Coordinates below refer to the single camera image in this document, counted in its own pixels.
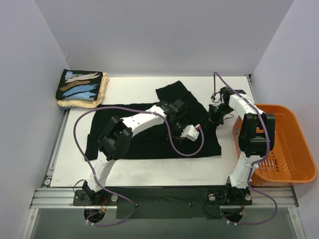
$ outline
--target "robotic arm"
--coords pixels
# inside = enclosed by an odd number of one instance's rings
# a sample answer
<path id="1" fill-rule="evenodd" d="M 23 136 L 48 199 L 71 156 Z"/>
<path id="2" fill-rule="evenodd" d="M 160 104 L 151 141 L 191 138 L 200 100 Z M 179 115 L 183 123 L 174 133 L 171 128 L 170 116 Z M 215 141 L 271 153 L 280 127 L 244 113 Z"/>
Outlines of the robotic arm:
<path id="1" fill-rule="evenodd" d="M 253 105 L 244 91 L 236 91 Z M 237 166 L 229 179 L 232 187 L 246 188 L 251 175 L 258 168 L 257 163 L 254 165 L 252 163 L 260 160 L 266 154 L 266 137 L 264 132 L 261 131 L 262 125 L 255 110 L 243 98 L 235 95 L 228 87 L 223 87 L 220 89 L 220 100 L 222 103 L 218 106 L 209 105 L 209 121 L 215 124 L 223 124 L 223 117 L 232 111 L 238 113 L 243 121 L 238 137 L 241 154 Z M 275 143 L 275 116 L 267 114 L 260 109 L 258 111 L 265 123 L 269 136 L 270 150 L 272 150 Z"/>
<path id="2" fill-rule="evenodd" d="M 127 154 L 131 140 L 135 135 L 152 126 L 164 123 L 163 118 L 153 113 L 163 116 L 173 128 L 173 131 L 179 133 L 178 136 L 181 139 L 197 140 L 199 132 L 193 125 L 183 128 L 178 122 L 178 119 L 186 113 L 186 105 L 183 101 L 177 100 L 173 104 L 159 102 L 146 111 L 152 112 L 152 114 L 137 114 L 121 119 L 114 116 L 106 124 L 99 138 L 99 150 L 106 155 L 106 158 L 97 159 L 94 165 L 96 178 L 100 184 L 105 184 L 115 160 L 124 158 Z M 82 189 L 91 201 L 96 193 L 101 190 L 94 179 L 93 173 L 84 182 Z"/>

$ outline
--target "beige folded cloth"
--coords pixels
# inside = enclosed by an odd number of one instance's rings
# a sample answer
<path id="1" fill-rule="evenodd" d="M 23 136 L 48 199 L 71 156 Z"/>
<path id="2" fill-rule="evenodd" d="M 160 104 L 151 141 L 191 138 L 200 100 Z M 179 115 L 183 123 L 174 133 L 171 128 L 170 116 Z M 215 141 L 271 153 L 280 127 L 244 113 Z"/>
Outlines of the beige folded cloth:
<path id="1" fill-rule="evenodd" d="M 85 100 L 59 100 L 58 105 L 60 107 L 81 107 L 81 108 L 96 108 L 103 100 L 106 84 L 109 81 L 107 74 L 103 73 L 101 80 L 101 86 L 96 101 L 85 101 Z"/>

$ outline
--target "orange basket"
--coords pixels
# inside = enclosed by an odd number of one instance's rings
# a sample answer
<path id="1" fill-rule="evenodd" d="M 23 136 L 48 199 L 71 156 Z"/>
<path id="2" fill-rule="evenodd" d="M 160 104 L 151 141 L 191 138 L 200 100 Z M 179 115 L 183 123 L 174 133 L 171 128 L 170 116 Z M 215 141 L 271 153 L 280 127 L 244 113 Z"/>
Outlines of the orange basket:
<path id="1" fill-rule="evenodd" d="M 275 146 L 252 176 L 251 185 L 262 187 L 289 187 L 312 182 L 317 168 L 297 118 L 288 108 L 279 105 L 256 106 L 275 115 Z M 237 119 L 233 135 L 239 157 L 238 136 L 242 120 Z"/>

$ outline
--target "gray wall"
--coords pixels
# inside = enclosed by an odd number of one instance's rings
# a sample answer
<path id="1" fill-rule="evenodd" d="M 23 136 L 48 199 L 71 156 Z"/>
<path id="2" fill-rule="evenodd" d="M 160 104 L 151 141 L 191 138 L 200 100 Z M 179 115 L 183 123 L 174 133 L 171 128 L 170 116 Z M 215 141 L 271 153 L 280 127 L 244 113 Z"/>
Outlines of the gray wall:
<path id="1" fill-rule="evenodd" d="M 72 69 L 252 73 L 293 0 L 36 0 Z"/>
<path id="2" fill-rule="evenodd" d="M 0 238 L 17 239 L 52 153 L 55 90 L 68 65 L 34 1 L 0 9 Z"/>
<path id="3" fill-rule="evenodd" d="M 295 112 L 319 165 L 319 2 L 295 0 L 253 73 L 257 102 Z M 295 187 L 307 238 L 319 235 L 319 182 Z"/>

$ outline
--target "white tabletop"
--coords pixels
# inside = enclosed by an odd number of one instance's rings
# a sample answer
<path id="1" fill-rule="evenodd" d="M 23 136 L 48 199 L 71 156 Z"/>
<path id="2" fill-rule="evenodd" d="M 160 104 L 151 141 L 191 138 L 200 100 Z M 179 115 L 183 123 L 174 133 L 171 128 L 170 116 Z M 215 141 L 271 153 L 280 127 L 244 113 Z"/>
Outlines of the white tabletop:
<path id="1" fill-rule="evenodd" d="M 224 77 L 234 89 L 244 90 L 253 101 L 246 77 Z M 102 104 L 153 103 L 159 101 L 155 89 L 181 81 L 208 110 L 213 92 L 212 77 L 111 77 Z M 216 80 L 217 91 L 224 85 Z M 58 152 L 51 187 L 70 187 L 91 173 L 88 164 L 77 149 L 73 126 L 85 109 L 71 109 Z M 77 137 L 85 151 L 87 135 L 94 113 L 78 124 Z M 185 159 L 120 159 L 116 161 L 107 179 L 107 186 L 187 186 L 223 185 L 235 169 L 238 158 L 232 136 L 237 115 L 217 128 L 221 156 Z"/>

